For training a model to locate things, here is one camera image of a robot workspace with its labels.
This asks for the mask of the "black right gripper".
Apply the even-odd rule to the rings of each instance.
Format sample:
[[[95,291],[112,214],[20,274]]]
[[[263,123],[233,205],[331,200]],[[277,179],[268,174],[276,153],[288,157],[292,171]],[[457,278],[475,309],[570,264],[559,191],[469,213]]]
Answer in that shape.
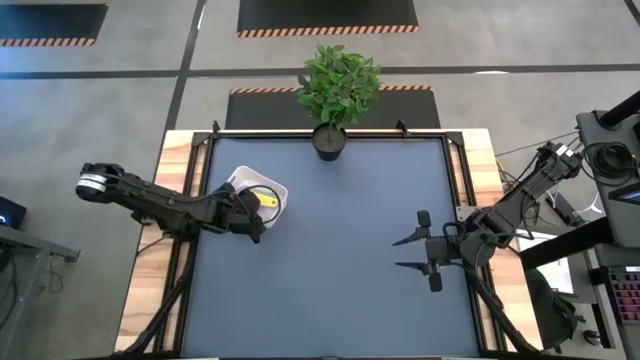
[[[428,277],[429,288],[432,292],[440,292],[443,289],[442,277],[439,268],[450,265],[454,259],[460,257],[459,243],[466,234],[462,222],[445,222],[442,226],[441,236],[432,236],[430,214],[427,210],[417,212],[419,227],[406,238],[393,243],[393,246],[420,241],[425,239],[425,262],[396,262],[397,266],[414,269]]]

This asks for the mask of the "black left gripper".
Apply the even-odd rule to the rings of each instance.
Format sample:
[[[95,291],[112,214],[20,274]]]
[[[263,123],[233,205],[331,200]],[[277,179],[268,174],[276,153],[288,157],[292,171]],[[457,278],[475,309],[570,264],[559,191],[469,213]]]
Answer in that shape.
[[[258,214],[260,200],[250,190],[239,192],[228,182],[214,191],[217,201],[215,223],[218,227],[234,233],[247,235],[254,244],[260,242],[266,230]]]

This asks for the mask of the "white plastic basket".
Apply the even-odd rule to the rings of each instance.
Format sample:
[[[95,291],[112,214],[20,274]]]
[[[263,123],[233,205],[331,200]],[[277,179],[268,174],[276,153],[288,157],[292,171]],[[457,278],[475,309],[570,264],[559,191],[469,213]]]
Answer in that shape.
[[[260,192],[276,197],[278,200],[277,208],[261,207],[259,202],[257,211],[267,229],[275,225],[287,205],[288,190],[286,187],[247,166],[236,168],[228,182],[238,192],[248,189],[253,195],[254,192]]]

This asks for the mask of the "white paper sheet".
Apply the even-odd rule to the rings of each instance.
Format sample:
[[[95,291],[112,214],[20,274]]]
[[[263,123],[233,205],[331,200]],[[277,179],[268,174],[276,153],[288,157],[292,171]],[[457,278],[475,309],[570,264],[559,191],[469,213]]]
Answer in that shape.
[[[532,240],[518,238],[516,248],[519,251],[524,251],[555,238],[555,235],[543,232],[533,231],[532,235]],[[544,276],[544,278],[554,291],[571,295],[574,294],[569,261],[567,257],[556,260],[555,262],[538,266],[537,270]]]

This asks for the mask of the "black bag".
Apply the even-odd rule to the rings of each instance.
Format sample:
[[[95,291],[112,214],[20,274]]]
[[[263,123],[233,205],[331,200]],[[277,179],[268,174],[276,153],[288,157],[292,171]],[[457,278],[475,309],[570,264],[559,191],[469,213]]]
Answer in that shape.
[[[579,322],[585,318],[576,308],[555,292],[537,269],[525,272],[525,278],[533,305],[536,322],[544,350],[558,347],[572,339]]]

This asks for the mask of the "black metal beam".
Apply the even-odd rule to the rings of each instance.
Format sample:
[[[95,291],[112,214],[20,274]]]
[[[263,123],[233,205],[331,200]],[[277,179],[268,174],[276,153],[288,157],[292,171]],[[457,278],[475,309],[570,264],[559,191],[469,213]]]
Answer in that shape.
[[[519,256],[523,269],[528,271],[575,253],[586,251],[597,244],[616,244],[606,217],[589,222],[586,225],[521,251]]]

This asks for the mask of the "black power adapter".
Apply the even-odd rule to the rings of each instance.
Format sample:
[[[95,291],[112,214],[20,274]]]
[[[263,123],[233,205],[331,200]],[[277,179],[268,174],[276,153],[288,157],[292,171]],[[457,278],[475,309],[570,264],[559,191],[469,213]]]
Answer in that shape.
[[[576,223],[574,208],[563,195],[559,193],[547,194],[545,201],[566,225],[574,225]]]

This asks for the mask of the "green plant in black pot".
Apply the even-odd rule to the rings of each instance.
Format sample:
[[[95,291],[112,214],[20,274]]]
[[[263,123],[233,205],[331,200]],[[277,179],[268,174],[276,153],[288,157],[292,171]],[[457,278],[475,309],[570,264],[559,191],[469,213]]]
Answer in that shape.
[[[309,75],[298,77],[297,102],[317,122],[311,135],[317,155],[335,161],[347,144],[345,127],[356,125],[379,101],[381,66],[343,45],[323,44],[304,65]]]

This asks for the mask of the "grey equipment cart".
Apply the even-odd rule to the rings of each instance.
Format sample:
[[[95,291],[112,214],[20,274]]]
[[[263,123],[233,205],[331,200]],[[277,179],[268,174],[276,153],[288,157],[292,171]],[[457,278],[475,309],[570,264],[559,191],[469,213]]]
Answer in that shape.
[[[576,121],[615,241],[640,248],[640,90],[608,111],[580,113]],[[631,158],[620,176],[604,170],[610,145],[622,146]]]

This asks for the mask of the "backlit computer keyboard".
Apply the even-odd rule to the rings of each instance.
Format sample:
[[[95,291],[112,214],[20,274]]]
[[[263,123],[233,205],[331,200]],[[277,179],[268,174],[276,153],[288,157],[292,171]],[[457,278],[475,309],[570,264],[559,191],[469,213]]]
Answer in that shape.
[[[607,280],[616,321],[640,325],[640,271],[610,271]]]

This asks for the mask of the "black hazard-striped floor mat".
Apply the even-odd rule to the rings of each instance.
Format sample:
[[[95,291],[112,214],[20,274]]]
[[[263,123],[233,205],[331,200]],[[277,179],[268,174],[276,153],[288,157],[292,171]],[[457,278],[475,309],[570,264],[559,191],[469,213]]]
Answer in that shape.
[[[240,0],[237,36],[331,36],[419,30],[413,0]]]
[[[89,47],[110,6],[0,4],[0,47]]]

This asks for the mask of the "grey metal desk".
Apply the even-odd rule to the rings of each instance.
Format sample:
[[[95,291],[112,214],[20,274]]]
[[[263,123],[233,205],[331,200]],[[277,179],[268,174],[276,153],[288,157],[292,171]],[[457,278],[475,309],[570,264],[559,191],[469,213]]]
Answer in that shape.
[[[16,356],[51,258],[76,262],[79,255],[77,249],[0,225],[0,360]]]

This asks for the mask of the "dark electronic device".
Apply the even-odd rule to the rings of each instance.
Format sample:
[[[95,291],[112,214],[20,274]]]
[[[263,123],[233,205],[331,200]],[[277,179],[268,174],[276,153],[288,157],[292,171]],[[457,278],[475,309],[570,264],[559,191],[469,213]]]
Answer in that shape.
[[[0,225],[19,229],[26,212],[24,206],[0,196]]]

